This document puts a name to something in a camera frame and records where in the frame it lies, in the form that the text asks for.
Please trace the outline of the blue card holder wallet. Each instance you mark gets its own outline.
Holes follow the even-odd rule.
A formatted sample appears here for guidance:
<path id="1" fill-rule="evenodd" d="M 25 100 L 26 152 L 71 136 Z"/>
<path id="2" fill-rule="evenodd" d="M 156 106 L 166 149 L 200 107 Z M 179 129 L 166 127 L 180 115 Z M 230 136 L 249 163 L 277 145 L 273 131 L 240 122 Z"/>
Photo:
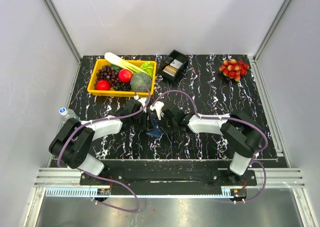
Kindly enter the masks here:
<path id="1" fill-rule="evenodd" d="M 162 135 L 162 132 L 157 127 L 153 127 L 148 129 L 146 131 L 146 134 L 154 138 L 160 138 Z"/>

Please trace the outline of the black card tray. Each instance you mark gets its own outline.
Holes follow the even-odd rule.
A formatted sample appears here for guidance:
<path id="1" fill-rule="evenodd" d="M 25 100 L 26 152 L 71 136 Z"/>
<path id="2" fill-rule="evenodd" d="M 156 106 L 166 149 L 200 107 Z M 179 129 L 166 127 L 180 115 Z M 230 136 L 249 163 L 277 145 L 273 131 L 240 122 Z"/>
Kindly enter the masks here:
<path id="1" fill-rule="evenodd" d="M 157 73 L 170 82 L 179 82 L 189 64 L 189 57 L 177 50 L 167 55 L 158 68 Z"/>

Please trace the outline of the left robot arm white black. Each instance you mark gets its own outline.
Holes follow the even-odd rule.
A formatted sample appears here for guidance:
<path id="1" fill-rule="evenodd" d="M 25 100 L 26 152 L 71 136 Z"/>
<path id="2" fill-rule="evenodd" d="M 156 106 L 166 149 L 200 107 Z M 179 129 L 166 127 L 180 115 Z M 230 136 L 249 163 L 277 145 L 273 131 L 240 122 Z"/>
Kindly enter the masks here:
<path id="1" fill-rule="evenodd" d="M 150 99 L 139 97 L 129 99 L 126 105 L 115 115 L 89 121 L 68 119 L 49 145 L 48 151 L 71 169 L 79 169 L 91 174 L 91 179 L 98 185 L 107 182 L 109 173 L 105 165 L 89 154 L 91 144 L 96 139 L 119 134 L 140 124 L 140 118 L 146 112 Z"/>

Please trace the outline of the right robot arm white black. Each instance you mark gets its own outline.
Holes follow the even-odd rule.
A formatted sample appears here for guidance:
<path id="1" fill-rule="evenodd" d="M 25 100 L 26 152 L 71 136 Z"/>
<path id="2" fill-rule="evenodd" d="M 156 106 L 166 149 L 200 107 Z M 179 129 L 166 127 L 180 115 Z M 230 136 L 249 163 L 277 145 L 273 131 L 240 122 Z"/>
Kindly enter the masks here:
<path id="1" fill-rule="evenodd" d="M 156 114 L 160 130 L 168 134 L 183 131 L 190 134 L 220 135 L 230 145 L 233 157 L 227 171 L 221 174 L 222 184 L 239 186 L 245 183 L 245 172 L 257 153 L 269 144 L 259 125 L 246 113 L 236 111 L 221 115 L 184 113 L 174 105 L 157 101 L 150 107 Z"/>

